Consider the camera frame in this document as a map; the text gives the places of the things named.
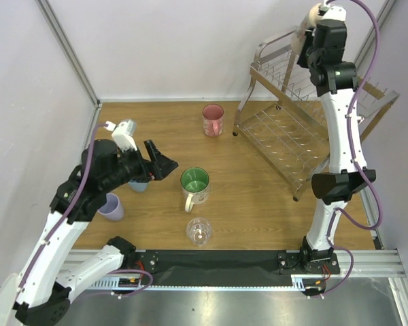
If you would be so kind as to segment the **clear glass cup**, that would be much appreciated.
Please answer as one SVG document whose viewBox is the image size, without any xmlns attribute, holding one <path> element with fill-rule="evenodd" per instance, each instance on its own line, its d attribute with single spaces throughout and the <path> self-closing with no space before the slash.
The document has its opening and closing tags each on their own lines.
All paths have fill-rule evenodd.
<svg viewBox="0 0 408 326">
<path fill-rule="evenodd" d="M 186 235 L 192 243 L 198 246 L 206 245 L 211 238 L 212 227 L 210 222 L 202 217 L 196 217 L 188 222 Z"/>
</svg>

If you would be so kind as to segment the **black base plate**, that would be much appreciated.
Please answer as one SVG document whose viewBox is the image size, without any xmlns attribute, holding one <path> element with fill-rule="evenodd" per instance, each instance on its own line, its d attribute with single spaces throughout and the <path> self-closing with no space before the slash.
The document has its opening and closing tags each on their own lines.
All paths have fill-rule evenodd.
<svg viewBox="0 0 408 326">
<path fill-rule="evenodd" d="M 325 261 L 305 263 L 298 251 L 277 250 L 147 250 L 137 254 L 145 269 L 152 276 L 170 274 L 223 273 L 238 274 L 306 274 L 332 276 L 340 273 L 337 255 Z"/>
</svg>

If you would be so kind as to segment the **white object bottom left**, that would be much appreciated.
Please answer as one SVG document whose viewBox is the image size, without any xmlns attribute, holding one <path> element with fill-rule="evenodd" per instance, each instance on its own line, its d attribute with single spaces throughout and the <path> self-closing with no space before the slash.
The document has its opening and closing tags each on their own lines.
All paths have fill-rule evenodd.
<svg viewBox="0 0 408 326">
<path fill-rule="evenodd" d="M 0 286 L 0 325 L 7 325 L 18 295 L 18 275 L 10 274 Z"/>
</svg>

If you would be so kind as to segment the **lilac plastic cup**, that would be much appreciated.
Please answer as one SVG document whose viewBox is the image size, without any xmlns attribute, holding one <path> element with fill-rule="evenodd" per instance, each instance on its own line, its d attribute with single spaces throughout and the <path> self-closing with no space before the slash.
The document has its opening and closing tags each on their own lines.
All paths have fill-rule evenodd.
<svg viewBox="0 0 408 326">
<path fill-rule="evenodd" d="M 106 194 L 106 203 L 97 212 L 110 221 L 120 221 L 124 217 L 123 205 L 113 193 Z"/>
</svg>

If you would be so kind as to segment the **aluminium corner post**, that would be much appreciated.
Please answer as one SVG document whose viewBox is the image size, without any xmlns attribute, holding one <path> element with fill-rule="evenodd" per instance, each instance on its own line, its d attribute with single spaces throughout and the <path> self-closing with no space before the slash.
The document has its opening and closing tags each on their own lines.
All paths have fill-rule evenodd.
<svg viewBox="0 0 408 326">
<path fill-rule="evenodd" d="M 35 0 L 38 8 L 40 9 L 47 25 L 50 27 L 53 35 L 55 36 L 58 44 L 63 51 L 65 57 L 67 58 L 71 68 L 76 74 L 77 79 L 81 83 L 86 95 L 95 107 L 99 107 L 101 101 L 96 95 L 95 89 L 93 88 L 83 66 L 80 62 L 73 46 L 59 21 L 54 8 L 48 0 Z"/>
<path fill-rule="evenodd" d="M 379 30 L 381 31 L 388 23 L 393 11 L 395 10 L 397 0 L 386 0 L 383 1 L 379 13 L 377 14 L 376 21 Z M 362 69 L 368 65 L 373 55 L 375 47 L 375 29 L 370 28 L 362 46 L 355 57 L 355 65 L 358 69 Z"/>
</svg>

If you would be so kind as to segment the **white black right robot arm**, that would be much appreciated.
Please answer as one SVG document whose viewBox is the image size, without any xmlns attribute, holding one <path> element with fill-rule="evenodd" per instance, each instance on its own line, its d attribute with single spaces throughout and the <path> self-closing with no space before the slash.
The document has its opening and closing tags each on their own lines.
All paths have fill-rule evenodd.
<svg viewBox="0 0 408 326">
<path fill-rule="evenodd" d="M 299 253 L 300 267 L 314 273 L 333 258 L 332 241 L 342 210 L 352 196 L 376 179 L 367 168 L 360 144 L 356 100 L 356 67 L 343 60 L 347 28 L 343 21 L 323 18 L 302 23 L 296 33 L 301 44 L 298 65 L 310 80 L 324 110 L 330 162 L 328 172 L 311 178 L 317 206 Z"/>
</svg>

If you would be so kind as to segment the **cream patterned ceramic mug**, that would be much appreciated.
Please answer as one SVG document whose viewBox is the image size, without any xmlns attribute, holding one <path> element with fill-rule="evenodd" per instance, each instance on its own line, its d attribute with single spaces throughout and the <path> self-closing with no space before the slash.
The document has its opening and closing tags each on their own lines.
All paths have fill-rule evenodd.
<svg viewBox="0 0 408 326">
<path fill-rule="evenodd" d="M 318 21 L 321 19 L 321 7 L 321 3 L 314 5 L 293 33 L 290 40 L 290 46 L 294 54 L 299 55 L 301 53 L 307 38 L 305 36 L 306 31 L 315 28 Z"/>
</svg>

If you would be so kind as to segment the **aluminium right corner post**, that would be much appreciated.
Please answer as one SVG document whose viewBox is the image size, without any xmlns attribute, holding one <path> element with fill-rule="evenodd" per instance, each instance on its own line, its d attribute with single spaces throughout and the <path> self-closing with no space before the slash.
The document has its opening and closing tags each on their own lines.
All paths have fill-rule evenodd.
<svg viewBox="0 0 408 326">
<path fill-rule="evenodd" d="M 376 21 L 379 30 L 381 31 L 388 23 L 393 11 L 395 10 L 397 0 L 386 0 L 383 1 L 379 13 L 377 14 Z M 375 47 L 375 29 L 370 28 L 362 46 L 355 57 L 355 65 L 358 69 L 362 69 L 368 65 L 373 55 Z"/>
</svg>

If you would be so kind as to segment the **pink ceramic mug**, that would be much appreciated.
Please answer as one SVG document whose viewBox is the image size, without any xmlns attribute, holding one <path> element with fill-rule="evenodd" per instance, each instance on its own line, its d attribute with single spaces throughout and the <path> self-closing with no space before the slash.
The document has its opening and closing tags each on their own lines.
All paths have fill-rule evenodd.
<svg viewBox="0 0 408 326">
<path fill-rule="evenodd" d="M 203 132 L 209 137 L 218 137 L 223 132 L 224 110 L 220 105 L 209 104 L 203 108 Z"/>
</svg>

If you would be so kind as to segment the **aluminium slotted rail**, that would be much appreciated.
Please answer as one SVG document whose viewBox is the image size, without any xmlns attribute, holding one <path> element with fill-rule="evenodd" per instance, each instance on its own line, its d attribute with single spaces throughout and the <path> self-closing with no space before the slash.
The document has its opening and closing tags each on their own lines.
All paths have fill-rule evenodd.
<svg viewBox="0 0 408 326">
<path fill-rule="evenodd" d="M 340 276 L 326 278 L 322 275 L 280 275 L 272 272 L 269 274 L 253 272 L 234 276 L 223 273 L 203 276 L 198 274 L 154 275 L 152 280 L 148 276 L 113 275 L 104 276 L 89 286 L 89 289 L 115 293 L 130 293 L 141 288 L 155 291 L 306 291 L 310 289 L 323 291 L 326 286 L 339 279 Z"/>
</svg>

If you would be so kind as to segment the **aluminium left corner post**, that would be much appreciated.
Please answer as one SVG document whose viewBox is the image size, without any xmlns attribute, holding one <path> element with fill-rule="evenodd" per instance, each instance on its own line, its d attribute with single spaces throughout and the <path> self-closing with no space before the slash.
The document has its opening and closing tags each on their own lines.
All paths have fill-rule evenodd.
<svg viewBox="0 0 408 326">
<path fill-rule="evenodd" d="M 71 68 L 76 74 L 77 79 L 81 83 L 86 95 L 95 107 L 99 107 L 101 101 L 96 95 L 95 89 L 93 88 L 83 66 L 80 62 L 73 46 L 59 21 L 54 8 L 48 0 L 35 0 L 38 8 L 40 9 L 47 25 L 50 27 L 53 35 L 55 36 L 58 44 L 63 51 L 65 57 L 67 58 Z"/>
</svg>

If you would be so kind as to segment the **blue plastic cup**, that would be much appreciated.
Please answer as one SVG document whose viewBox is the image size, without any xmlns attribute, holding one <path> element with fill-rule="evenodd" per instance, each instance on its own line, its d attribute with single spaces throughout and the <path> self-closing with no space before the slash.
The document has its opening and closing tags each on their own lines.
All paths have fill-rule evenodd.
<svg viewBox="0 0 408 326">
<path fill-rule="evenodd" d="M 128 182 L 128 185 L 133 191 L 138 193 L 145 192 L 148 188 L 148 183 L 140 183 L 135 181 Z"/>
</svg>

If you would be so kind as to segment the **green interior white mug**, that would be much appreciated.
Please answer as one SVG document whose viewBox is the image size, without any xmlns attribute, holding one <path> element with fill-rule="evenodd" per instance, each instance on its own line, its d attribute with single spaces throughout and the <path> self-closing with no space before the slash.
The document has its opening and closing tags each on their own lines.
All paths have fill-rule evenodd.
<svg viewBox="0 0 408 326">
<path fill-rule="evenodd" d="M 202 168 L 192 167 L 186 169 L 181 177 L 183 195 L 185 197 L 184 210 L 190 213 L 193 206 L 204 204 L 210 195 L 209 174 Z"/>
</svg>

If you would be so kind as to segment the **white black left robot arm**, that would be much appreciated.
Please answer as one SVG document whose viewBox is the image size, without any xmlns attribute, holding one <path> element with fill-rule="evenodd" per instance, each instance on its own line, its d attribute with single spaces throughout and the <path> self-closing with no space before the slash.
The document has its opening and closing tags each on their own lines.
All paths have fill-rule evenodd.
<svg viewBox="0 0 408 326">
<path fill-rule="evenodd" d="M 135 267 L 135 246 L 116 236 L 77 268 L 61 272 L 76 240 L 107 203 L 110 192 L 130 181 L 161 181 L 178 167 L 151 140 L 144 145 L 148 159 L 139 149 L 121 149 L 112 140 L 90 142 L 81 163 L 58 186 L 29 261 L 0 287 L 0 325 L 7 325 L 11 316 L 23 325 L 55 325 L 95 281 Z"/>
</svg>

